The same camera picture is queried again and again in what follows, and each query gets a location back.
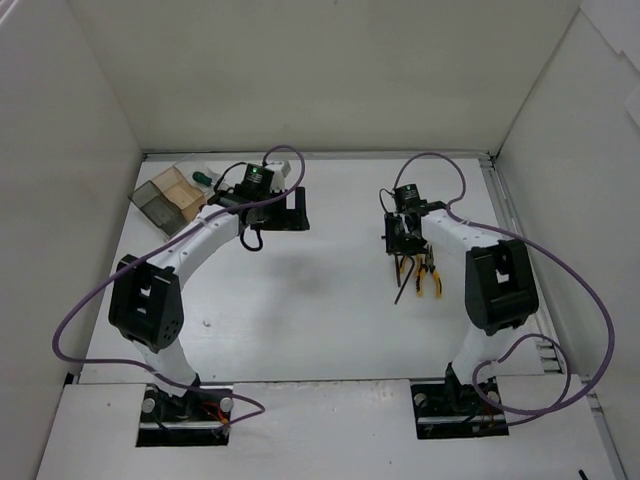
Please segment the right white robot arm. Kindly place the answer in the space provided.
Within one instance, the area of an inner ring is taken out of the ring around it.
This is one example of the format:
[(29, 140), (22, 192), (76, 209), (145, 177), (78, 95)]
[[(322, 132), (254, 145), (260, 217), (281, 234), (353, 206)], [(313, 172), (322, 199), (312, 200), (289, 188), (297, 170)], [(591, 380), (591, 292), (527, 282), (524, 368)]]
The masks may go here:
[(539, 297), (526, 245), (504, 240), (455, 222), (441, 201), (420, 197), (414, 184), (382, 190), (393, 198), (395, 209), (384, 209), (386, 254), (394, 259), (400, 298), (410, 280), (422, 295), (424, 279), (433, 278), (436, 297), (443, 283), (435, 264), (434, 245), (464, 266), (464, 305), (470, 321), (462, 347), (445, 371), (445, 405), (464, 412), (479, 397), (475, 383), (486, 384), (494, 374), (483, 362), (493, 363), (507, 351), (515, 333), (537, 312)]

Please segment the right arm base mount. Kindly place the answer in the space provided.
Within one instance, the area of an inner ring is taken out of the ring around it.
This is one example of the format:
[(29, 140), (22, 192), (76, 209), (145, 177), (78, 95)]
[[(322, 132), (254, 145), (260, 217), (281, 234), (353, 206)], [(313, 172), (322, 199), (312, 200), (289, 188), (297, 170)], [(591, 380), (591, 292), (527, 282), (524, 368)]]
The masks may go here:
[(443, 383), (410, 385), (418, 440), (460, 440), (508, 436), (505, 414), (474, 391), (455, 399)]

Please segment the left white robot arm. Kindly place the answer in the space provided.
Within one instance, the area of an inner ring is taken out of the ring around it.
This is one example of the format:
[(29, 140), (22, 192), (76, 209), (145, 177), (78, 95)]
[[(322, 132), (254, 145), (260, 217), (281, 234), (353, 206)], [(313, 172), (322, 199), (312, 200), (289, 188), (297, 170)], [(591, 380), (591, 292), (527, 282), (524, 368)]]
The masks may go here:
[(262, 162), (247, 164), (231, 187), (216, 180), (206, 205), (165, 250), (147, 260), (127, 255), (117, 266), (109, 323), (140, 352), (143, 369), (165, 393), (164, 408), (177, 419), (191, 418), (200, 406), (199, 376), (179, 340), (182, 289), (206, 260), (247, 230), (309, 230), (305, 190), (286, 185), (290, 172), (288, 161)]

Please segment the long brown hex key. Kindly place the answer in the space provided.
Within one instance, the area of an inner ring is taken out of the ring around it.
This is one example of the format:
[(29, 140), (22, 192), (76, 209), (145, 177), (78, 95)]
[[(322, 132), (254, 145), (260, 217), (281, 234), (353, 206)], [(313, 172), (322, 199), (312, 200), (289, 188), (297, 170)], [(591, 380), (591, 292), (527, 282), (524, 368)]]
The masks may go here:
[[(405, 263), (409, 261), (410, 265), (408, 270), (405, 270)], [(394, 304), (397, 305), (405, 291), (405, 288), (411, 278), (411, 275), (415, 269), (415, 259), (411, 256), (396, 255), (394, 257), (396, 283), (398, 287), (397, 294), (394, 299)]]

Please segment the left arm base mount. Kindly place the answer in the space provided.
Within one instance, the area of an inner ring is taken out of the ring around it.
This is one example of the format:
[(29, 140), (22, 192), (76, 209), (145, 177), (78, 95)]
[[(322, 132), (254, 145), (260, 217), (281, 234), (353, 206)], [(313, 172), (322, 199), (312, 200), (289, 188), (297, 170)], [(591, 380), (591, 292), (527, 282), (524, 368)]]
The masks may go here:
[(147, 385), (141, 402), (136, 446), (216, 447), (226, 446), (234, 401), (230, 389), (208, 389), (170, 396), (155, 385)]

